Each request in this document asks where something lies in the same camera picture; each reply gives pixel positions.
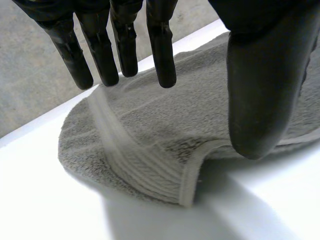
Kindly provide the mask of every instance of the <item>gray floor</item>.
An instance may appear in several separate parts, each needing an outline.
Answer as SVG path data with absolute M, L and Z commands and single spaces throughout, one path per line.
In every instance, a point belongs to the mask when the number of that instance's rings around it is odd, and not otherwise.
M 152 53 L 145 11 L 144 3 L 135 21 L 138 60 Z M 170 21 L 173 42 L 217 19 L 207 0 L 180 0 Z M 77 19 L 74 29 L 98 83 Z M 107 30 L 116 53 L 110 24 Z M 0 138 L 81 93 L 47 34 L 10 0 L 0 0 L 0 85 Z

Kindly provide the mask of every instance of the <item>gray towel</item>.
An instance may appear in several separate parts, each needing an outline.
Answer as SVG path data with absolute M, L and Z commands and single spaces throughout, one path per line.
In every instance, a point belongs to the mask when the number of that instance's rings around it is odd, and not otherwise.
M 173 88 L 159 86 L 154 68 L 114 87 L 100 85 L 65 119 L 61 164 L 139 199 L 191 206 L 204 159 L 241 158 L 228 133 L 227 42 L 225 33 L 178 54 Z M 289 130 L 273 153 L 320 137 L 319 56 L 317 48 Z

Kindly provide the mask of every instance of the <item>white surface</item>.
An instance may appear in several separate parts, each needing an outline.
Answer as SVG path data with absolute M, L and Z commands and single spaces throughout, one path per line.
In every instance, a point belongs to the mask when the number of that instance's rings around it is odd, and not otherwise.
M 174 43 L 174 53 L 226 31 L 215 21 Z M 139 70 L 152 66 L 148 57 Z M 92 91 L 0 139 L 0 240 L 320 239 L 319 144 L 255 165 L 208 165 L 191 209 L 74 179 L 58 161 L 58 137 L 68 112 Z

